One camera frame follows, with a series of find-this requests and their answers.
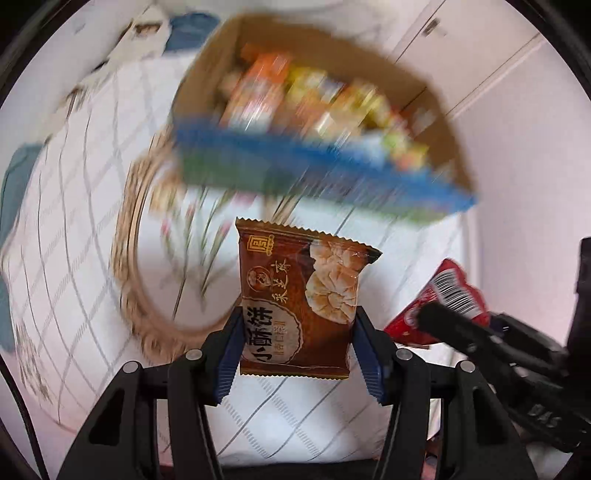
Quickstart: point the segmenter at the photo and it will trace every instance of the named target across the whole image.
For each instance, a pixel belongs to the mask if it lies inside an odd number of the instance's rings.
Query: cabinet door
[[[538,31],[505,0],[446,0],[399,62],[454,108]]]

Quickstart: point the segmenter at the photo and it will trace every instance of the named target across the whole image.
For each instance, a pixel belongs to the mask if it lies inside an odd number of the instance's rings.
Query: blue gripper pad
[[[374,328],[363,307],[357,307],[352,343],[368,392],[383,404],[386,401],[384,380],[392,371],[395,346],[387,333]]]
[[[236,307],[233,310],[226,326],[224,327],[224,333],[226,333],[226,329],[230,330],[228,341],[226,342],[225,349],[223,350],[223,354],[217,365],[217,382],[213,390],[213,396],[218,404],[230,393],[232,382],[236,375],[236,369],[238,368],[238,362],[240,361],[240,356],[244,349],[245,336],[242,307]]]

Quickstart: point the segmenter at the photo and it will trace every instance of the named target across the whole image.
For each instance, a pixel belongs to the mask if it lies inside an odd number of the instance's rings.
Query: brown snack packet
[[[359,273],[381,252],[326,233],[236,220],[246,345],[241,374],[349,376]]]

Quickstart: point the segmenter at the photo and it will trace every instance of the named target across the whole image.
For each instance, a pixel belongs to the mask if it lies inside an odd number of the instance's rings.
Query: checkered bedding
[[[71,432],[123,363],[153,364],[122,315],[109,257],[128,170],[166,125],[193,58],[179,54],[126,65],[88,98],[41,151],[3,250],[21,378],[40,409]],[[380,276],[364,277],[360,301],[376,326],[384,327],[443,258],[467,261],[464,223],[462,216],[424,228],[371,222],[349,215],[341,227],[344,236],[361,241],[375,229],[375,246],[384,251],[382,271],[391,272],[387,284]],[[431,362],[453,362],[444,345],[417,353]],[[237,376],[230,396],[207,411],[221,462],[377,455],[389,409],[368,395],[354,358],[352,366],[344,381]],[[434,403],[432,433],[436,412]],[[161,462],[171,462],[165,408],[158,409],[158,438]]]

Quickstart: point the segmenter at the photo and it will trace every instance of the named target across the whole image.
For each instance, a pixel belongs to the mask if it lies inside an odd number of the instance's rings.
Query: cardboard box
[[[363,79],[377,85],[409,119],[416,140],[430,147],[433,170],[446,166],[453,181],[389,167],[386,171],[344,158],[332,147],[244,134],[211,123],[217,87],[247,42],[289,52],[293,62],[327,70],[343,82]],[[321,197],[419,220],[467,210],[475,202],[459,145],[428,85],[376,52],[308,25],[260,14],[226,21],[187,72],[172,118],[187,183]]]

